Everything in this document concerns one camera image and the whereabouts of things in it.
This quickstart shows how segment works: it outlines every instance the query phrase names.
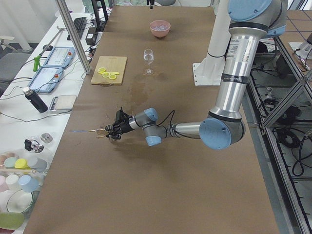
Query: white table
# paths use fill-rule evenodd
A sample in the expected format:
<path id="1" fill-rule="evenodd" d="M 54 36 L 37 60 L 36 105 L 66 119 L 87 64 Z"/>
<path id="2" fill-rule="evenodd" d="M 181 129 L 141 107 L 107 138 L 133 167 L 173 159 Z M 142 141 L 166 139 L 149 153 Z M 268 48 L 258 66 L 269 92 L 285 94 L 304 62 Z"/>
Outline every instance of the white table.
<path id="1" fill-rule="evenodd" d="M 78 14 L 72 13 L 72 19 L 79 17 L 87 17 L 87 22 L 90 22 L 91 15 L 90 14 Z M 58 17 L 55 23 L 52 25 L 50 30 L 44 36 L 42 41 L 33 51 L 28 60 L 32 60 L 34 57 L 38 56 L 39 53 L 42 52 L 42 48 L 46 45 L 52 37 L 58 32 L 58 27 L 65 27 L 61 17 Z M 84 50 L 88 50 L 90 47 L 86 44 L 85 37 L 87 34 L 87 29 L 84 30 L 84 33 L 81 38 L 81 43 Z M 67 31 L 63 31 L 52 43 L 52 46 L 73 46 L 72 41 L 67 40 L 68 33 Z M 45 52 L 42 57 L 47 57 L 50 52 Z M 35 74 L 33 72 L 34 62 L 30 62 L 22 67 L 20 72 L 17 74 L 16 78 L 20 77 L 28 77 L 32 78 Z M 42 100 L 46 103 L 47 106 L 50 105 L 52 98 L 60 95 L 78 95 L 80 88 L 83 83 L 83 79 L 85 77 L 84 69 L 79 62 L 78 56 L 75 55 L 71 62 L 71 66 L 69 66 L 63 72 L 63 76 L 66 76 L 55 88 L 55 90 L 48 95 L 39 95 Z M 49 115 L 50 113 L 39 113 L 34 106 L 25 98 L 21 88 L 15 88 L 16 86 L 26 87 L 29 83 L 29 79 L 18 79 L 13 81 L 7 90 L 4 92 L 4 95 L 0 98 L 0 112 L 20 118 L 23 120 L 33 120 L 43 118 Z M 62 114 L 54 117 L 48 117 L 42 120 L 33 121 L 33 122 L 22 122 L 20 120 L 16 120 L 13 118 L 6 117 L 4 115 L 0 115 L 0 153 L 3 152 L 15 152 L 19 157 L 28 158 L 30 154 L 39 155 L 35 153 L 30 153 L 24 149 L 24 141 L 25 139 L 37 139 L 42 133 L 49 133 L 53 137 L 53 141 L 50 144 L 45 145 L 45 149 L 42 154 L 47 156 L 45 158 L 48 162 L 51 163 L 53 156 L 56 152 L 60 139 L 62 137 L 63 131 L 69 119 L 70 113 Z M 9 196 L 8 192 L 0 193 L 0 211 L 1 207 L 5 207 L 1 202 L 4 202 L 5 196 Z M 15 234 L 23 233 L 23 230 L 27 224 L 27 220 L 24 224 L 16 231 Z"/>

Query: wine glass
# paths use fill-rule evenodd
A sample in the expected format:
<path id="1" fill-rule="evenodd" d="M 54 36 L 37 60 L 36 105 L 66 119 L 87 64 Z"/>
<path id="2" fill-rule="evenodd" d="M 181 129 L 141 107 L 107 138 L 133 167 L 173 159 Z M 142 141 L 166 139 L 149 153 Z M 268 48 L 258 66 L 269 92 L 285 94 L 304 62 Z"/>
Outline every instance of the wine glass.
<path id="1" fill-rule="evenodd" d="M 152 75 L 154 72 L 151 69 L 151 63 L 154 61 L 154 54 L 151 49 L 144 50 L 143 54 L 144 61 L 148 64 L 148 69 L 145 70 L 145 75 Z"/>

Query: black keyboard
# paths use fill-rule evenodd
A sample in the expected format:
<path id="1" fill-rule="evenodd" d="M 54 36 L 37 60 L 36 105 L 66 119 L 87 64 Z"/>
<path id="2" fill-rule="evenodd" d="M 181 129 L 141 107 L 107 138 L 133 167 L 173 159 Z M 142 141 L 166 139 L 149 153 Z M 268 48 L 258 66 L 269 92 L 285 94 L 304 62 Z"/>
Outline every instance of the black keyboard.
<path id="1" fill-rule="evenodd" d="M 87 18 L 86 17 L 80 17 L 80 18 L 76 18 L 74 20 L 74 26 L 77 30 L 78 36 L 81 39 L 82 38 L 82 34 L 83 34 L 83 30 L 84 27 L 86 26 L 87 23 Z"/>

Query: cutting board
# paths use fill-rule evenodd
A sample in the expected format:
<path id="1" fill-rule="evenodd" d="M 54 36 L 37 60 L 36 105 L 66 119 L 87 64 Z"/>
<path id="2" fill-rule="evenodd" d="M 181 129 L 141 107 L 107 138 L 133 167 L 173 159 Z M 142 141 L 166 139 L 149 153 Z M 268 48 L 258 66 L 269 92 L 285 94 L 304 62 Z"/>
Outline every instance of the cutting board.
<path id="1" fill-rule="evenodd" d="M 123 74 L 125 72 L 127 57 L 118 56 L 100 56 L 91 79 L 91 84 L 115 84 L 121 85 Z M 102 74 L 98 73 L 100 67 L 105 67 L 107 72 L 119 72 L 117 78 L 114 80 L 104 78 Z"/>

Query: computer mouse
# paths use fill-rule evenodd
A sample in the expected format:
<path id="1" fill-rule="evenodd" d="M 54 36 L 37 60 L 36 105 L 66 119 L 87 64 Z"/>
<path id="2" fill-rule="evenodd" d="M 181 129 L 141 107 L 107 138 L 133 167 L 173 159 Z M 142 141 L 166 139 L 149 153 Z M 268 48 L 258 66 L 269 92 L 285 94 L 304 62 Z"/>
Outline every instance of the computer mouse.
<path id="1" fill-rule="evenodd" d="M 48 48 L 46 49 L 46 51 L 51 51 L 52 49 L 53 49 L 53 46 L 52 46 L 52 45 L 49 45 Z"/>

